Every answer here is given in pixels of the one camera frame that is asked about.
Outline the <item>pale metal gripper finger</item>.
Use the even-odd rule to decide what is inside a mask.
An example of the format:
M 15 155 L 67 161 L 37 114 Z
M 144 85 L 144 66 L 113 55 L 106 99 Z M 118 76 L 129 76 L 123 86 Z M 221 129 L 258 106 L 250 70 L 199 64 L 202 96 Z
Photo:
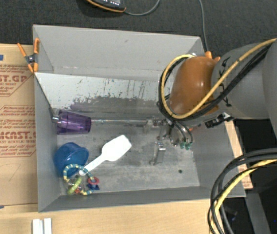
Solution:
M 117 124 L 117 125 L 146 125 L 151 121 L 135 119 L 91 119 L 82 115 L 58 115 L 52 116 L 58 134 L 85 134 L 91 131 L 96 124 Z
M 155 142 L 155 147 L 154 147 L 154 153 L 149 161 L 150 165 L 157 165 L 163 162 L 164 159 L 164 154 L 165 154 L 166 148 L 161 141 Z

